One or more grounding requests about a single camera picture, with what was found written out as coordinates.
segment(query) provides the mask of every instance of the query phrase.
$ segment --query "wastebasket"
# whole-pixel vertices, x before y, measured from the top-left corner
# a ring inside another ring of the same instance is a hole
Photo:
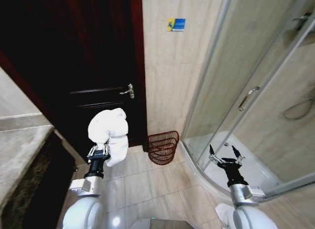
[[[179,141],[177,131],[169,131],[148,136],[149,158],[158,165],[169,164],[175,155]]]

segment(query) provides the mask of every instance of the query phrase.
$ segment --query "shower door handle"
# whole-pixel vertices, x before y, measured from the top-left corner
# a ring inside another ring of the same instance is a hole
[[[245,96],[245,98],[243,99],[243,101],[241,102],[241,104],[238,106],[238,110],[241,112],[245,109],[245,103],[246,101],[252,96],[252,94],[256,91],[259,90],[260,87],[256,86],[255,88],[252,88],[251,90],[248,91],[247,95]]]

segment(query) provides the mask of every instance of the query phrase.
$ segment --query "blue sticker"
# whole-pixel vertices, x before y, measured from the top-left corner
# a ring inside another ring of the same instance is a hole
[[[184,31],[185,19],[184,18],[168,18],[167,31]]]

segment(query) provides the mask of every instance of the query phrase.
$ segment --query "door handle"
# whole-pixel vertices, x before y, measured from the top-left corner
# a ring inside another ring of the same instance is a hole
[[[248,91],[247,95],[245,96],[245,98],[243,99],[243,101],[241,102],[241,104],[238,106],[238,110],[241,112],[245,109],[244,104],[246,103],[246,101],[249,99],[249,97],[256,91],[259,90],[260,87],[256,86],[255,88],[252,88],[251,90]]]
[[[130,98],[134,98],[134,91],[133,91],[133,85],[128,84],[128,90],[125,92],[120,92],[120,95],[130,94]]]

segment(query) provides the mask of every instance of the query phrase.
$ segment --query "countertop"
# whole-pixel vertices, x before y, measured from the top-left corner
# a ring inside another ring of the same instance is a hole
[[[0,131],[0,212],[53,129],[46,125]]]

